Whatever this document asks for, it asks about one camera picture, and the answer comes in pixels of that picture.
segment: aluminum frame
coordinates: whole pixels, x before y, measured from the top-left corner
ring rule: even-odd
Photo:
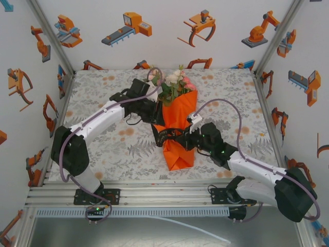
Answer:
[[[67,67],[68,73],[72,77],[69,82],[67,90],[67,96],[65,97],[65,104],[62,113],[66,112],[70,95],[74,84],[74,70],[72,65],[64,53],[61,45],[56,39],[55,33],[52,31],[48,20],[43,13],[37,0],[26,0],[33,11],[34,15],[40,22],[41,27],[47,34],[50,43],[53,45],[54,50],[58,53],[60,59],[63,61],[65,67]],[[281,152],[281,147],[275,135],[275,128],[271,121],[270,111],[266,102],[262,85],[260,81],[260,75],[262,74],[266,64],[274,54],[278,47],[282,37],[286,33],[288,26],[292,22],[293,18],[297,14],[304,0],[294,0],[289,10],[287,11],[276,35],[270,42],[269,48],[266,50],[262,57],[260,64],[257,68],[254,83],[257,95],[259,97],[260,105],[264,112],[265,122],[269,131],[270,138],[273,143],[275,155],[280,167],[286,167]],[[65,114],[62,114],[59,119],[59,124],[63,124]],[[73,205],[73,196],[77,186],[72,182],[64,184],[62,182],[49,182],[48,176],[50,172],[50,166],[52,160],[48,158],[46,167],[39,182],[41,187],[33,187],[28,194],[26,205],[24,208],[24,214],[22,220],[19,221],[16,228],[16,240],[13,243],[13,247],[26,247],[29,246],[31,236],[33,235],[36,213],[38,208],[45,207],[62,207],[62,208],[75,208],[83,206]],[[105,188],[120,188],[121,198],[120,205],[115,207],[210,207],[211,199],[207,191],[209,184],[214,184],[217,187],[226,187],[230,182],[230,179],[221,179],[218,182],[217,179],[212,180],[193,180],[193,181],[110,181],[104,182]],[[316,246],[315,237],[311,234],[312,228],[310,224],[303,220],[301,223],[296,224],[298,234],[300,236],[300,243],[302,246]]]

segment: metal floor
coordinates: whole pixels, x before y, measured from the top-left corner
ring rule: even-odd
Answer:
[[[248,209],[248,216],[257,207]],[[100,225],[85,219],[38,218],[31,247],[297,247],[300,246],[295,224],[273,207],[264,207],[250,223],[233,224],[227,218],[172,218],[231,241],[211,236],[172,222],[150,218],[112,218]]]

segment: bouquet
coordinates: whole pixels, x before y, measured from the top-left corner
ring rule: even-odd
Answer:
[[[157,86],[160,83],[159,71],[154,70],[144,81],[152,81]],[[162,93],[159,94],[158,99],[167,107],[180,95],[196,90],[195,85],[191,83],[190,78],[183,71],[183,65],[180,65],[179,69],[173,74],[166,76],[166,80],[162,83],[161,87]]]
[[[158,71],[149,75],[154,85],[160,83]],[[195,112],[197,103],[197,90],[190,79],[183,71],[183,65],[179,66],[173,74],[166,76],[165,82],[161,84],[162,93],[158,100],[162,101],[162,116],[165,126],[154,125],[156,131],[165,129],[184,130],[190,124],[187,121],[188,116]],[[186,151],[179,143],[174,140],[166,140],[163,144],[163,155],[166,159],[170,171],[193,167],[194,150]]]

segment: floral tablecloth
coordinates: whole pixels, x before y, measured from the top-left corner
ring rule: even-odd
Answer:
[[[163,70],[166,75],[173,70]],[[64,126],[70,127],[101,108],[108,98],[129,88],[134,78],[146,78],[147,70],[82,70],[77,72]],[[248,69],[186,69],[198,90],[197,109],[213,98],[234,103],[242,115],[242,151],[277,166],[252,76]],[[222,138],[236,146],[239,118],[224,102],[213,102],[200,112],[203,122],[213,122]],[[129,123],[139,120],[133,114]],[[91,170],[100,180],[166,180],[231,178],[231,171],[216,166],[195,152],[194,167],[169,171],[162,148],[155,145],[149,124],[129,126],[126,119],[108,127],[88,147]],[[53,164],[49,181],[60,181]]]

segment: orange wrapping paper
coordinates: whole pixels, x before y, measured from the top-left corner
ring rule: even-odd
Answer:
[[[154,127],[158,132],[168,128],[185,129],[189,126],[187,117],[196,110],[197,91],[180,95],[169,107],[163,106],[162,114],[166,126]],[[186,151],[179,143],[166,140],[163,145],[163,155],[170,171],[193,167],[194,150]]]

